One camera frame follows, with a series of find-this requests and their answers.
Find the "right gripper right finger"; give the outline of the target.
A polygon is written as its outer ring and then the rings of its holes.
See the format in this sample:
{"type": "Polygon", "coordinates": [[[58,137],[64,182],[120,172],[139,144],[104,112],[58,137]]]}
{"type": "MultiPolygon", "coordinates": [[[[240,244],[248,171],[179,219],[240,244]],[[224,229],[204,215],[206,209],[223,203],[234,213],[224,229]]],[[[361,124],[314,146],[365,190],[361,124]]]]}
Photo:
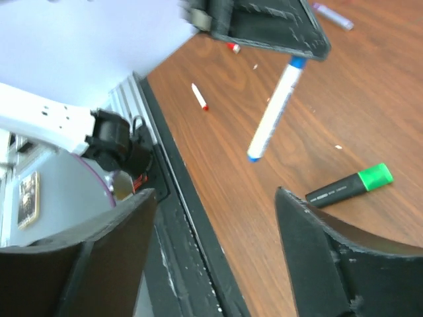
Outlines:
{"type": "Polygon", "coordinates": [[[298,316],[421,316],[422,249],[364,231],[279,187],[276,216],[298,316]]]}

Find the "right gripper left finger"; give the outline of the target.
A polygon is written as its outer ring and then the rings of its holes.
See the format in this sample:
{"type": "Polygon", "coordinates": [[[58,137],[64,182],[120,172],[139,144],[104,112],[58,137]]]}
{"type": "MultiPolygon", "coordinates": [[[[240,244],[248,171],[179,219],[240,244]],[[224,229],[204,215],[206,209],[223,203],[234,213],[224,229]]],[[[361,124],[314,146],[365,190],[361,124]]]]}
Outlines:
{"type": "Polygon", "coordinates": [[[157,210],[146,189],[33,242],[1,249],[2,316],[132,316],[157,210]]]}

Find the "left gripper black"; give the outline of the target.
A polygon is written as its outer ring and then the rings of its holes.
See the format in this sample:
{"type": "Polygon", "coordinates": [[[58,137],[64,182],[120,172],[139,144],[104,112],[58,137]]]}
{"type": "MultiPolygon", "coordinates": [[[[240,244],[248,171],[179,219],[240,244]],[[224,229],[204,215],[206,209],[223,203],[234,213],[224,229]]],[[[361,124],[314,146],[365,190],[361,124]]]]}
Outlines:
{"type": "Polygon", "coordinates": [[[185,13],[200,32],[224,42],[319,61],[331,49],[308,1],[187,0],[185,13]]]}

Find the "purple pen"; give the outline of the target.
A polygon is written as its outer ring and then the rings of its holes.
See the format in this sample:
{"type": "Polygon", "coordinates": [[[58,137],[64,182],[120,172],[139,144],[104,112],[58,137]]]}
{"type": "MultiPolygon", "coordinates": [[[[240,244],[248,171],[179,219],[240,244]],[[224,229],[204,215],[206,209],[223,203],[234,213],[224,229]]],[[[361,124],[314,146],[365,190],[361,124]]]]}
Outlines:
{"type": "Polygon", "coordinates": [[[328,8],[327,6],[320,3],[313,3],[312,8],[319,13],[322,17],[325,17],[329,21],[335,23],[344,30],[350,31],[354,28],[354,23],[346,17],[340,15],[336,11],[328,8]]]}

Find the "white pen blue tip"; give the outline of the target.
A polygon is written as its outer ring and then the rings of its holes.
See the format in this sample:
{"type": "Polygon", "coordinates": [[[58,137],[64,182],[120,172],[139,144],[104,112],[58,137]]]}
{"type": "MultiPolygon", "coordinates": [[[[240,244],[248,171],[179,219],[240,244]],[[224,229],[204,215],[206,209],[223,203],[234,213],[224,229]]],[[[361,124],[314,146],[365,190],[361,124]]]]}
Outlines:
{"type": "Polygon", "coordinates": [[[302,71],[290,64],[285,68],[249,145],[247,156],[251,162],[262,158],[302,71]]]}

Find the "green highlighter pen black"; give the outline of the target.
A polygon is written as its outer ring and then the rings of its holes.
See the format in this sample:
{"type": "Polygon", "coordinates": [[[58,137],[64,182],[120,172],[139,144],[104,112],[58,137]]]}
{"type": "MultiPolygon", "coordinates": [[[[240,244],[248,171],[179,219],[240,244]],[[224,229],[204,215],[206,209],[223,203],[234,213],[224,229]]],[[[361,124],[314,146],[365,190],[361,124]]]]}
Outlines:
{"type": "Polygon", "coordinates": [[[305,199],[311,205],[323,208],[366,192],[362,179],[355,173],[306,194],[305,199]]]}

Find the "green highlighter cap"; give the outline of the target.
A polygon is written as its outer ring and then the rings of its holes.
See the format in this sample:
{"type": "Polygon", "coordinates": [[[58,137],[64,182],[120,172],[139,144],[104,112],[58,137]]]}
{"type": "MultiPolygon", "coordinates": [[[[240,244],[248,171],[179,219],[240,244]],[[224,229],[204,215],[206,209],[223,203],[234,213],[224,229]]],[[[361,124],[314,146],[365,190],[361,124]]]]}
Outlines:
{"type": "Polygon", "coordinates": [[[359,171],[358,176],[360,177],[367,192],[373,191],[394,181],[393,175],[385,163],[379,163],[375,166],[359,171]]]}

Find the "blue pen cap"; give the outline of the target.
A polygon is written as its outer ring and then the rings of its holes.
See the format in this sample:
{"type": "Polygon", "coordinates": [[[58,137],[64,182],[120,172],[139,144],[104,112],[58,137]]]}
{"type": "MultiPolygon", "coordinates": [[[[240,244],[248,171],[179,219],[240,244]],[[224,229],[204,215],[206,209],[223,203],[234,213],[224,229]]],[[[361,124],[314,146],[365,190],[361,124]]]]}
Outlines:
{"type": "Polygon", "coordinates": [[[307,63],[307,59],[304,57],[298,57],[298,56],[292,56],[289,64],[292,67],[298,68],[298,69],[303,69],[305,67],[307,63]]]}

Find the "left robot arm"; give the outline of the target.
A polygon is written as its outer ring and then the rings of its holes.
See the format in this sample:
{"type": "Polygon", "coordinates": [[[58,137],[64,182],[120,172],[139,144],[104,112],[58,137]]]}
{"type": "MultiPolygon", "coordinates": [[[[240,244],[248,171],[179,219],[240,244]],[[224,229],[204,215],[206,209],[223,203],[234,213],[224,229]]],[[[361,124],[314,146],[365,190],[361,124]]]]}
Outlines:
{"type": "MultiPolygon", "coordinates": [[[[325,60],[330,42],[307,1],[189,1],[187,21],[227,43],[290,55],[247,156],[262,158],[308,60],[325,60]]],[[[150,169],[151,151],[135,125],[104,110],[89,110],[1,85],[1,128],[95,160],[107,171],[138,178],[150,169]]]]}

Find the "red pen cap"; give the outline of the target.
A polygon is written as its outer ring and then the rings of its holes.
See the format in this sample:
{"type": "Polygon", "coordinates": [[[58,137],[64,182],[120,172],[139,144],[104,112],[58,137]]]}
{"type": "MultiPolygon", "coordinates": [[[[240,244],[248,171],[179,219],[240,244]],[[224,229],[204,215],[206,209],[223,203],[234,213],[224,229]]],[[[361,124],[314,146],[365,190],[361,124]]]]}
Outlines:
{"type": "Polygon", "coordinates": [[[238,45],[236,43],[228,42],[228,43],[226,43],[226,45],[235,54],[238,54],[240,52],[240,50],[241,50],[240,45],[238,45]]]}

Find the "white pen red tip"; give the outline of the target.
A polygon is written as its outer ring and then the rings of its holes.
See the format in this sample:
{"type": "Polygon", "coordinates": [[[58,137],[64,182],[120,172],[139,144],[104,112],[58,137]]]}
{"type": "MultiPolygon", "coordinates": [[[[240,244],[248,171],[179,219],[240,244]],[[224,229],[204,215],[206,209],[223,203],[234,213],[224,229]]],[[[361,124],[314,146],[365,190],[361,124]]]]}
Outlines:
{"type": "Polygon", "coordinates": [[[199,91],[198,87],[194,83],[192,83],[191,88],[192,88],[192,92],[194,93],[194,96],[196,97],[202,109],[207,111],[209,109],[208,104],[205,101],[204,97],[202,96],[201,92],[199,91]]]}

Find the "smartphone with patterned case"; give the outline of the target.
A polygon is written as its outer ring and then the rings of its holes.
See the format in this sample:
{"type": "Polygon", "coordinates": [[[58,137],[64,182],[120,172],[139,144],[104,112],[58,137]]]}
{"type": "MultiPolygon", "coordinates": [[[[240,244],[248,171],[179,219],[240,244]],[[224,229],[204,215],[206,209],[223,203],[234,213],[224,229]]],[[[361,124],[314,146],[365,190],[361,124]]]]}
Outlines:
{"type": "Polygon", "coordinates": [[[19,184],[17,225],[20,230],[32,224],[39,216],[40,176],[37,171],[26,176],[19,184]]]}

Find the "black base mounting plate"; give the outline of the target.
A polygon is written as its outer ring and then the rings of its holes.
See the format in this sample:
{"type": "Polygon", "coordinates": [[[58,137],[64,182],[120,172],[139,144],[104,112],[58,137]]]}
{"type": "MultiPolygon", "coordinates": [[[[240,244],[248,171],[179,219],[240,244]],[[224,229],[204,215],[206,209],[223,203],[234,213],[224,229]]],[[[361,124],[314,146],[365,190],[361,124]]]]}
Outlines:
{"type": "Polygon", "coordinates": [[[158,204],[146,278],[156,316],[249,316],[244,296],[148,80],[134,75],[168,195],[158,204]]]}

